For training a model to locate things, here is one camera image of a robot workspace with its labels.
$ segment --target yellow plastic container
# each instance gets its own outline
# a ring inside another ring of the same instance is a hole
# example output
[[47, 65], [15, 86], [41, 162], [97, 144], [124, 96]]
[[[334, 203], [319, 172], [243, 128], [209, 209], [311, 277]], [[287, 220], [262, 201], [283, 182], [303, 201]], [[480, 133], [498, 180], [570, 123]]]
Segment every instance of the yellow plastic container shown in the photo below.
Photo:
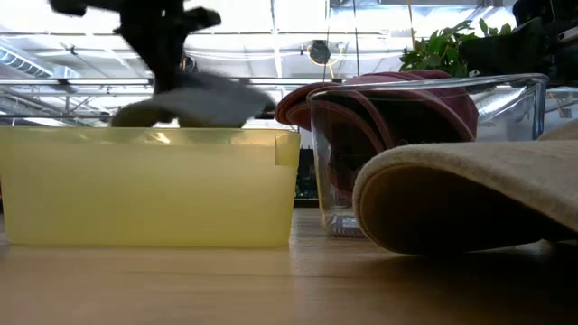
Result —
[[14, 244], [287, 244], [298, 133], [0, 127]]

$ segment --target glass rim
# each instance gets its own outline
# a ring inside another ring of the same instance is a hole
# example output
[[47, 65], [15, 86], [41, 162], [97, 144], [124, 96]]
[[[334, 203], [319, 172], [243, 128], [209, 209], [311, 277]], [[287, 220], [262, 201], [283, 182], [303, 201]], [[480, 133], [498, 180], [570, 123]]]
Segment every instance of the glass rim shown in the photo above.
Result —
[[484, 84], [500, 84], [515, 81], [534, 81], [545, 85], [549, 78], [541, 73], [523, 73], [515, 75], [500, 75], [473, 78], [448, 78], [448, 79], [427, 79], [427, 80], [404, 80], [392, 82], [380, 82], [361, 85], [334, 85], [315, 89], [307, 95], [307, 100], [313, 100], [316, 96], [325, 95], [336, 90], [427, 90], [481, 86]]

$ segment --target green plant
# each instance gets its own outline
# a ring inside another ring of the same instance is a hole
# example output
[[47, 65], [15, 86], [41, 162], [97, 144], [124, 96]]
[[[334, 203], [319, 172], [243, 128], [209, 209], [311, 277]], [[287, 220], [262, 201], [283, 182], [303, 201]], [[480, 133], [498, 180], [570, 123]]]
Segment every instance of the green plant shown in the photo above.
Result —
[[[498, 30], [489, 28], [483, 19], [480, 19], [480, 28], [484, 37], [512, 32], [509, 24], [503, 25]], [[442, 70], [456, 78], [468, 77], [468, 62], [460, 55], [458, 49], [462, 42], [478, 38], [472, 31], [471, 21], [465, 21], [453, 28], [437, 30], [427, 40], [415, 41], [413, 50], [404, 50], [400, 58], [403, 64], [399, 70]]]

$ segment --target folded towel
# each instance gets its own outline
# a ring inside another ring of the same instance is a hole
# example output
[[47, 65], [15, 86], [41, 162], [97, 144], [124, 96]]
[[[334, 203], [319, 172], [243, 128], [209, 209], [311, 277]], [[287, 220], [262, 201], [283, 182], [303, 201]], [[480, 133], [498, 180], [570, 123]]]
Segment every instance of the folded towel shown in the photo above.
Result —
[[578, 121], [540, 141], [418, 144], [371, 159], [355, 182], [361, 230], [436, 255], [578, 238]]

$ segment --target wooden table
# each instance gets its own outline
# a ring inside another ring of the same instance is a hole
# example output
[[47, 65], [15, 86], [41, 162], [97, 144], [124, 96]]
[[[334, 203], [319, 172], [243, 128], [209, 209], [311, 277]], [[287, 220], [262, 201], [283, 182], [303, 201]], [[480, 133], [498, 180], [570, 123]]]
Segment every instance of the wooden table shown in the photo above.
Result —
[[575, 247], [546, 243], [395, 255], [326, 237], [316, 209], [296, 210], [291, 243], [278, 249], [32, 248], [4, 238], [0, 324], [578, 324], [577, 259]]

